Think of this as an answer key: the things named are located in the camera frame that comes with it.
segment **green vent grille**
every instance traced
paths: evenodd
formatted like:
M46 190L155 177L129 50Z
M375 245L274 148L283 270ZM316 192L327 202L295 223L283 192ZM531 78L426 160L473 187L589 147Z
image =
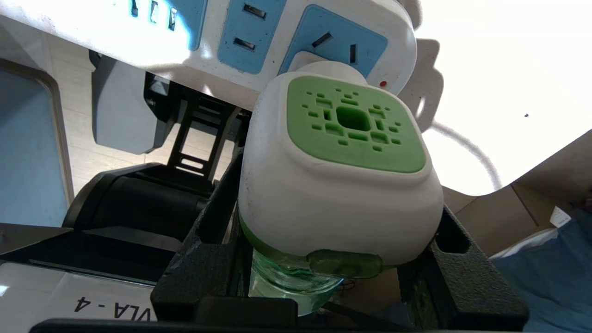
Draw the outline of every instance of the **green vent grille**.
M426 163L403 106L375 89L301 76L288 87L287 122L294 144L325 161L402 173Z

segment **blue socket panel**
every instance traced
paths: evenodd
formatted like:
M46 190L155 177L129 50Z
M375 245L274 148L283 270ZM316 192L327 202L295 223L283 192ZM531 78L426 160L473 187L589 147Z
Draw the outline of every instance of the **blue socket panel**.
M346 63L366 77L387 44L384 36L325 8L310 5L304 10L278 74L288 71L296 53L308 51Z
M218 48L218 59L239 71L263 68L286 0L231 0Z

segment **vent hole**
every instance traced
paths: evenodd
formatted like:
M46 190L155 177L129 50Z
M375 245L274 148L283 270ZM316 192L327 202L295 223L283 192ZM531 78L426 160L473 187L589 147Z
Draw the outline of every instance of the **vent hole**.
M353 107L338 107L337 121L343 127L353 130L370 130L370 121L364 111Z
M158 2L152 0L150 3L150 22L156 23L158 17Z
M326 34L322 35L319 39L315 40L312 43L312 46L316 49L322 44L327 43L331 38L333 38L333 36L331 36L331 33L327 32Z
M177 9L171 8L169 12L169 30L175 31L175 24L177 21Z
M381 110L376 110L373 108L369 108L368 112L370 112L370 116L374 117L374 118L380 118L380 119L385 119L384 117L384 112Z
M368 136L365 136L363 134L348 133L348 137L354 140L368 141Z
M255 8L255 7L248 5L248 4L245 4L243 6L243 10L248 12L249 14L257 16L261 20L265 20L265 17L267 16L267 13L265 11L262 11L261 9Z
M383 143L385 145L388 144L387 135L385 135L383 133L372 132L372 133L370 133L370 137L372 138L372 141L374 141L374 142Z
M341 103L350 104L350 105L359 105L357 101L354 100L347 100L345 98L341 99Z
M338 135L338 136L343 136L344 131L343 128L341 128L341 126L336 125L336 124L325 124L325 132L327 132L327 134L331 134L331 135Z
M326 98L317 97L316 101L317 101L317 105L322 108L333 108L333 103L331 102L331 100L328 100Z
M376 128L381 131L384 131L384 125L382 125L382 120L375 119L375 121L376 121Z
M131 0L130 14L133 17L138 17L138 5L136 4L136 0Z
M234 45L240 46L240 47L247 49L249 51L255 51L255 44L249 43L246 40L242 40L240 38L235 38L233 43L234 43Z
M358 45L351 44L349 46L349 64L355 65L358 62Z

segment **wooden surface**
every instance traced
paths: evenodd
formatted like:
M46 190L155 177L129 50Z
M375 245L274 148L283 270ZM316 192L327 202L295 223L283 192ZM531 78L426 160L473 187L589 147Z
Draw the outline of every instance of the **wooden surface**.
M175 124L161 148L148 154L135 155L97 145L92 137L91 73L94 67L88 60L88 49L61 38L47 35L54 78L60 87L66 140L72 167L74 193L101 171L159 162L166 164L173 148L179 124ZM185 141L184 152L198 158L210 154L215 137L191 129ZM233 143L224 144L224 150L215 173L220 179L230 163Z
M590 197L592 192L592 131L536 166L519 183L565 202Z
M475 199L456 217L488 256L538 230L511 186Z

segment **white surface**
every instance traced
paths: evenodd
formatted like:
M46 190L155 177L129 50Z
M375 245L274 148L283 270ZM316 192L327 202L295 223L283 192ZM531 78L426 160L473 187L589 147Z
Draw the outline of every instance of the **white surface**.
M300 68L299 72L307 72L313 74L319 74L336 78L340 81L349 82L356 85L367 85L366 80L356 71L353 67L344 66L342 63L337 61L319 61L309 63L308 65Z
M424 140L442 185L472 196L498 190L592 128L591 1L420 6L416 37L440 44L443 92Z
M136 320L146 309L150 309L150 320L156 320L150 303L152 288L137 284L7 262L0 265L0 289L4 289L0 295L3 333L26 333L50 318L130 320L135 307Z
M422 170L402 174L327 162L289 138L288 85L300 76L326 77L301 72L322 64L280 75L261 94L244 151L241 216L257 238L288 254L304 257L332 249L377 254L386 265L411 261L432 239L442 216L442 187L427 151ZM349 75L351 81L361 77Z
M306 1L288 3L303 6ZM208 13L223 12L227 4L228 0L209 1ZM79 4L73 0L1 0L0 11L252 110L258 90L266 82L246 79L232 83L238 71L225 65L197 66L198 59L187 59L187 50L167 44L155 47L148 41L154 34L142 33L132 24L126 29L112 24L97 28L102 26L99 17L113 10L108 5L111 2L97 2L94 15L76 15L71 14L72 9ZM422 130L433 118L424 140L444 186L472 196L491 193L592 128L585 97L592 77L588 42L592 38L592 2L421 0L415 7L419 15L411 18L420 39L419 67L400 97L413 113L423 106L418 121ZM343 6L342 11L349 9ZM280 25L295 26L296 16L285 15ZM207 15L208 28L198 50L202 57L216 53L215 42L223 23ZM121 38L124 36L140 42L129 43L127 37ZM285 47L289 43L289 39L276 41ZM283 59L273 51L269 56ZM179 63L195 65L199 71ZM209 68L226 73L231 81L206 73Z

